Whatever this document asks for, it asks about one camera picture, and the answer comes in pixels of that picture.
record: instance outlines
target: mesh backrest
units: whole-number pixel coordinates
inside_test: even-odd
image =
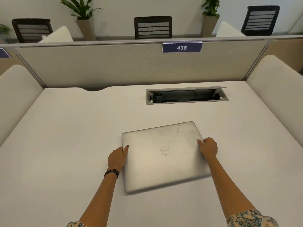
[[[135,39],[172,38],[171,17],[136,17]]]
[[[53,32],[50,19],[13,19],[12,23],[20,43],[39,42]]]
[[[279,6],[249,6],[241,32],[246,36],[270,36],[279,10]]]

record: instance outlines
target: person's right arm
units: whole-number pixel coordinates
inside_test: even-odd
[[[204,143],[201,140],[197,141],[200,151],[208,163],[228,225],[260,227],[278,226],[277,222],[272,217],[262,216],[230,179],[216,158],[218,152],[217,143],[212,138],[204,139]]]

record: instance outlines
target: forearm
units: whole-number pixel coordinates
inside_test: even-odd
[[[255,207],[230,179],[216,157],[206,157],[225,218]]]
[[[80,218],[80,222],[88,227],[106,227],[116,180],[117,176],[114,173],[105,175],[95,196]]]

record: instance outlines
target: desk power outlet box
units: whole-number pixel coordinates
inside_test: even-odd
[[[225,87],[147,89],[146,104],[228,101]]]

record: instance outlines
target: dell logo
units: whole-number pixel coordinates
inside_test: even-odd
[[[163,146],[163,147],[161,147],[160,150],[161,150],[161,154],[163,154],[163,155],[168,155],[170,153],[170,149],[168,146]]]

